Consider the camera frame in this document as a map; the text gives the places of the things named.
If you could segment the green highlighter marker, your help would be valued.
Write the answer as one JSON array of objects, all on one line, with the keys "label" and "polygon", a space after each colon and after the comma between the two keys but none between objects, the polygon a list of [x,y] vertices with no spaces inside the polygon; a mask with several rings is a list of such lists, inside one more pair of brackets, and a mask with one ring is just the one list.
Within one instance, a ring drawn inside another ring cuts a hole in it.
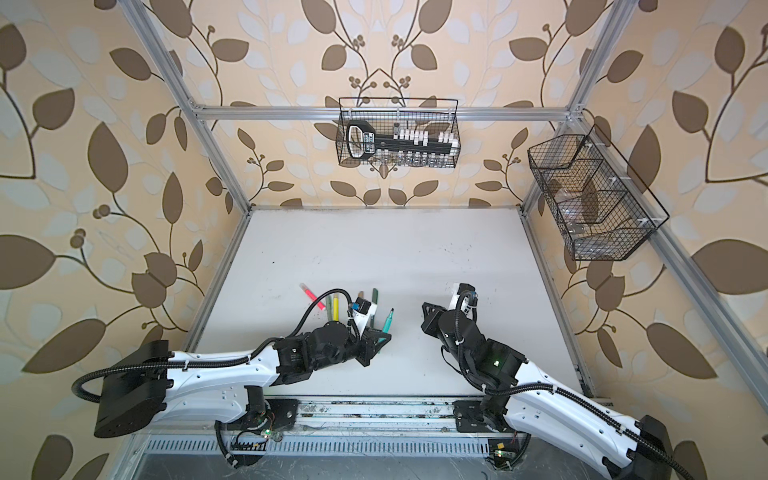
[{"label": "green highlighter marker", "polygon": [[392,325],[392,322],[393,322],[394,311],[395,311],[394,308],[390,309],[390,311],[389,311],[389,313],[388,313],[388,315],[386,317],[384,326],[382,328],[382,332],[383,333],[389,333],[391,325]]}]

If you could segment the pink highlighter marker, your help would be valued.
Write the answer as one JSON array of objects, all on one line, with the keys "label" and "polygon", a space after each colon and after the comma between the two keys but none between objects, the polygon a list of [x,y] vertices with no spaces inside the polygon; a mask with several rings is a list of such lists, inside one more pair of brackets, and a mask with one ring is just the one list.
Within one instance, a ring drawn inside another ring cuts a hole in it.
[{"label": "pink highlighter marker", "polygon": [[305,283],[300,283],[299,287],[302,289],[305,295],[314,303],[314,305],[318,309],[320,310],[326,309],[326,304],[324,303],[324,300],[319,299],[318,296]]}]

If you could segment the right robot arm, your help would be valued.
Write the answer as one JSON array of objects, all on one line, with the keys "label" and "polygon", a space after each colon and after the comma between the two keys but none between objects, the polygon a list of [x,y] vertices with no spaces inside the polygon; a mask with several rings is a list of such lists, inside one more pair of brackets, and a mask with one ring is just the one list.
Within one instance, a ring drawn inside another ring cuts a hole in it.
[{"label": "right robot arm", "polygon": [[666,426],[656,418],[618,413],[539,368],[521,352],[483,335],[473,295],[451,309],[425,303],[422,331],[451,355],[450,366],[483,398],[482,424],[529,434],[575,457],[605,479],[683,479],[692,473],[674,457]]}]

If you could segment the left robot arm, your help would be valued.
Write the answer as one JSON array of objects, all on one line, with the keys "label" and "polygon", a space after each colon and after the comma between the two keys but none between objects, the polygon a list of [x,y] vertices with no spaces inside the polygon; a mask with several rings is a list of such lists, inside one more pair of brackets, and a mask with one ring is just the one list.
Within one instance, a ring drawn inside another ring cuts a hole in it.
[{"label": "left robot arm", "polygon": [[[294,427],[299,402],[269,400],[265,391],[308,380],[316,371],[355,360],[362,366],[386,346],[387,327],[372,328],[377,306],[344,289],[313,299],[341,295],[345,321],[331,319],[312,331],[302,315],[286,336],[269,337],[253,350],[200,354],[172,351],[165,340],[151,341],[111,367],[86,373],[72,393],[98,406],[94,435],[116,438],[145,427],[210,420],[217,447],[233,468],[249,464],[255,440],[269,440]],[[243,441],[249,435],[253,440]]]}]

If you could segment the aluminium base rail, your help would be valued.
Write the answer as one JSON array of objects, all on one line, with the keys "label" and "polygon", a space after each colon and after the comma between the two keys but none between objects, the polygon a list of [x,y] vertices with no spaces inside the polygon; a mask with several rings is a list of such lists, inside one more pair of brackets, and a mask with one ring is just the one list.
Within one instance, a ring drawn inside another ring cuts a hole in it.
[{"label": "aluminium base rail", "polygon": [[274,397],[269,406],[276,419],[260,432],[234,426],[216,434],[179,426],[134,437],[129,458],[138,462],[150,454],[217,456],[230,453],[240,465],[264,457],[469,457],[511,461],[520,457],[526,441],[538,438],[599,468],[606,462],[628,463],[636,442],[624,434],[619,416],[601,419],[595,412],[556,396],[534,393],[532,401],[512,398],[511,421],[494,428],[485,424],[477,397],[289,399]]}]

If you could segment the black socket rail tool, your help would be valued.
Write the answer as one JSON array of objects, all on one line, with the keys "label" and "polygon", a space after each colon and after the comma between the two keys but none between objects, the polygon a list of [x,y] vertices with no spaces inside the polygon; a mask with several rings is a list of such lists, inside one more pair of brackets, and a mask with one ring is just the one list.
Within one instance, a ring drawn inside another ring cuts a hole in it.
[{"label": "black socket rail tool", "polygon": [[389,161],[453,160],[460,154],[460,140],[452,131],[433,139],[427,130],[392,125],[392,132],[376,130],[365,120],[352,120],[342,130],[342,145],[358,160]]}]

